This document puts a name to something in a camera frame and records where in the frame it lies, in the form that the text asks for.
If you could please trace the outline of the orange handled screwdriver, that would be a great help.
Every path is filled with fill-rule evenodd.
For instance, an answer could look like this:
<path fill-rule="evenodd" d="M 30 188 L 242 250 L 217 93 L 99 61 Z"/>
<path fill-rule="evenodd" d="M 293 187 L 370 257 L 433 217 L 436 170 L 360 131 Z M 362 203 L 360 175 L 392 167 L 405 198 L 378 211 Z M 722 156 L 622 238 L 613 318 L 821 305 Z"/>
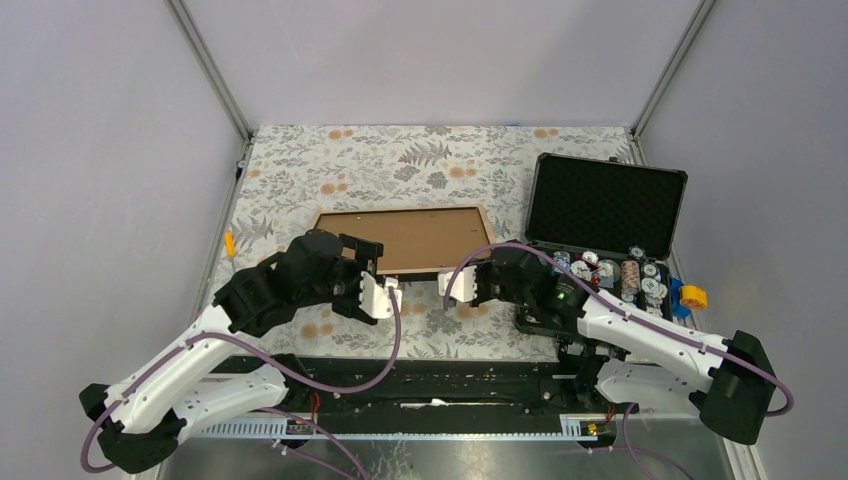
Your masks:
<path fill-rule="evenodd" d="M 234 258 L 236 255 L 236 246 L 235 246 L 235 238 L 231 231 L 227 231 L 224 234 L 224 245 L 226 249 L 227 256 L 229 258 Z"/>

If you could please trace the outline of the black picture frame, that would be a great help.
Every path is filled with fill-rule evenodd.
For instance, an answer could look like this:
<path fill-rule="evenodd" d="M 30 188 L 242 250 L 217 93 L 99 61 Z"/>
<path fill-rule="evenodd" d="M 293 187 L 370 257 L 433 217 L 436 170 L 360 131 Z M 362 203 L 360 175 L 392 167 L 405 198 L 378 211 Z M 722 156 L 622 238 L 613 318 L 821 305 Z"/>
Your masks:
<path fill-rule="evenodd" d="M 496 240 L 485 210 L 476 205 L 324 211 L 312 226 L 381 243 L 377 272 L 400 277 L 433 277 Z"/>

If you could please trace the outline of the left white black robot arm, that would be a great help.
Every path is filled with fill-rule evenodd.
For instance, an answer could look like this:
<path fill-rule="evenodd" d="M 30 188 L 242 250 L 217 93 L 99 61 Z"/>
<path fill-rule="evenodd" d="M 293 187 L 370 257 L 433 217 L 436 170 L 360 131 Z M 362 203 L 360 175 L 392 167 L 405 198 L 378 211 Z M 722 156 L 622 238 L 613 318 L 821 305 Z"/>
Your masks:
<path fill-rule="evenodd" d="M 265 356 L 255 371 L 207 392 L 199 382 L 236 352 L 290 322 L 298 310 L 328 304 L 374 325 L 397 317 L 395 280 L 380 278 L 384 247 L 346 234 L 312 229 L 286 250 L 236 271 L 193 323 L 144 367 L 112 385 L 93 383 L 79 395 L 108 469 L 149 470 L 203 429 L 243 413 L 281 405 L 296 411 L 322 384 L 294 356 Z"/>

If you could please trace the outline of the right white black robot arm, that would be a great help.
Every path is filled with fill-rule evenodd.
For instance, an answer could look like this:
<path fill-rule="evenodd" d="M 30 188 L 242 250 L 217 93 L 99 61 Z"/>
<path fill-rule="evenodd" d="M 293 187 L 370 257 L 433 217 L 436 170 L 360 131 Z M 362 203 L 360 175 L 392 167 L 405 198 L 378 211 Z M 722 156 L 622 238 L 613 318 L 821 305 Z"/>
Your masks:
<path fill-rule="evenodd" d="M 599 289 L 520 242 L 488 246 L 446 282 L 443 296 L 477 306 L 499 300 L 522 308 L 535 333 L 600 343 L 632 354 L 591 360 L 573 386 L 575 402 L 597 412 L 609 402 L 665 407 L 697 416 L 732 442 L 753 445 L 765 420 L 794 400 L 761 341 L 741 330 L 726 338 L 673 324 Z M 772 409 L 775 392 L 785 404 Z"/>

